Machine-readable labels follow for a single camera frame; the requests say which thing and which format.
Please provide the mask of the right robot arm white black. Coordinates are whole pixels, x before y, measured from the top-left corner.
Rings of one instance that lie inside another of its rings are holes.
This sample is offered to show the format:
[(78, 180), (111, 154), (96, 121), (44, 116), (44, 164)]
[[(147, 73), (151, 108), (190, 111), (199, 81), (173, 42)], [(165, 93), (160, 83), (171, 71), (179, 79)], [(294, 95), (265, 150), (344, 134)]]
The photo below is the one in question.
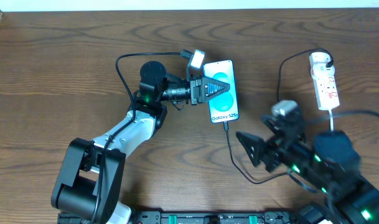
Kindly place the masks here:
[(379, 223), (379, 190), (360, 173), (361, 157), (343, 131), (326, 131), (306, 144), (305, 121), (300, 107), (286, 114), (264, 115), (262, 122), (273, 132), (264, 140), (236, 132), (251, 163), (268, 172), (285, 165), (297, 174), (309, 192), (322, 192), (324, 204), (310, 203), (291, 214), (291, 223)]

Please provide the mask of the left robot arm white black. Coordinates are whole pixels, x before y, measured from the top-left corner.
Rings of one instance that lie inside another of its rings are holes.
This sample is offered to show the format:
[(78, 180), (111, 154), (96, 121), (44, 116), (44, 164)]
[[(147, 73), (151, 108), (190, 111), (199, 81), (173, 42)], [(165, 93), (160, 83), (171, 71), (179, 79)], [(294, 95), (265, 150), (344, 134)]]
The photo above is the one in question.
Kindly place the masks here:
[(128, 223), (132, 210), (119, 202), (126, 158), (161, 128), (167, 108), (163, 101), (205, 103), (232, 85), (210, 77), (181, 79), (162, 63), (149, 61), (140, 69), (139, 91), (124, 120), (92, 140), (74, 139), (67, 148), (51, 195), (51, 205), (88, 223)]

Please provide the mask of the blue screen Galaxy smartphone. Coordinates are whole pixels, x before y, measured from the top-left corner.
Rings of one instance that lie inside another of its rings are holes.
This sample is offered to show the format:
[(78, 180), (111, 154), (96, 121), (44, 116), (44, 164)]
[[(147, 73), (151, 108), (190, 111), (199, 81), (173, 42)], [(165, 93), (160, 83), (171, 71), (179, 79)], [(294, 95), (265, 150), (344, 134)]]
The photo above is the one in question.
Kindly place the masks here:
[(204, 75), (228, 84), (228, 87), (222, 87), (221, 84), (207, 84), (207, 94), (213, 97), (208, 102), (211, 122), (222, 123), (237, 120), (239, 112), (233, 61), (206, 63)]

